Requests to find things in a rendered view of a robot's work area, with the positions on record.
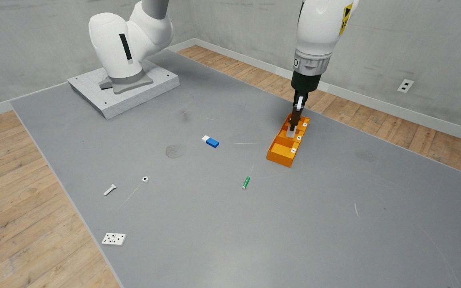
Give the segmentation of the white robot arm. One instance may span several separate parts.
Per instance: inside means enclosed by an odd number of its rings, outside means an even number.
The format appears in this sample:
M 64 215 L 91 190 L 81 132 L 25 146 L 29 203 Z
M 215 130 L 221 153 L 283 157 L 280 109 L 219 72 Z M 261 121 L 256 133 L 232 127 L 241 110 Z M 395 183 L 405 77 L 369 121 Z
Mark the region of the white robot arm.
M 297 25 L 293 70 L 317 76 L 327 70 L 336 43 L 360 0 L 303 0 Z M 113 13 L 92 16 L 88 23 L 92 46 L 107 72 L 98 82 L 115 95 L 153 84 L 141 62 L 168 47 L 174 35 L 167 13 L 169 0 L 136 3 L 129 21 Z M 141 4 L 142 3 L 142 4 Z

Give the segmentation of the white domino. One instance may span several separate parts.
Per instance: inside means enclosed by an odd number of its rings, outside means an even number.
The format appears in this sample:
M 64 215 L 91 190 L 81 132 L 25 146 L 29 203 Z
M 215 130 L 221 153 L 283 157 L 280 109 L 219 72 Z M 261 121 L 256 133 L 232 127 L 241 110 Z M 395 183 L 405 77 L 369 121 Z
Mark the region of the white domino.
M 126 239 L 126 234 L 107 233 L 104 237 L 102 244 L 122 246 L 123 241 L 125 239 Z

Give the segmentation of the orange rack of open bins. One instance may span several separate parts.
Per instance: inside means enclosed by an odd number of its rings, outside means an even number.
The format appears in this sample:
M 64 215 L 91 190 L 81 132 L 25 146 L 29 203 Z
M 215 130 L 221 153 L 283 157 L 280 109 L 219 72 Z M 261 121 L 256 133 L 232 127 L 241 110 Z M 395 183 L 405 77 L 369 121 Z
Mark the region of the orange rack of open bins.
M 305 134 L 310 120 L 308 117 L 300 116 L 301 120 L 298 122 L 295 136 L 290 138 L 286 136 L 287 129 L 289 127 L 288 120 L 291 118 L 291 116 L 292 113 L 289 113 L 289 116 L 287 116 L 287 119 L 281 127 L 278 135 L 276 135 L 274 141 L 271 143 L 267 153 L 268 160 L 287 167 L 291 167 L 292 165 L 293 157 L 296 154 L 296 150 L 301 142 L 303 135 Z

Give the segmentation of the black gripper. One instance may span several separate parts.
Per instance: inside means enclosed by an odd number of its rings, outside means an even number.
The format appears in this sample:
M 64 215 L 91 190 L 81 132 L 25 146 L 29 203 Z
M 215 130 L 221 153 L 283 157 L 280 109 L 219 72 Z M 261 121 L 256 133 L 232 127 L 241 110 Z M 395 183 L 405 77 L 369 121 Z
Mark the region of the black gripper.
M 293 111 L 289 119 L 289 128 L 287 130 L 287 137 L 293 138 L 296 132 L 298 122 L 301 120 L 301 113 L 304 109 L 305 102 L 308 99 L 309 92 L 317 89 L 321 75 L 307 76 L 293 71 L 291 80 L 291 87 L 295 89 L 293 97 Z M 291 121 L 291 122 L 290 122 Z

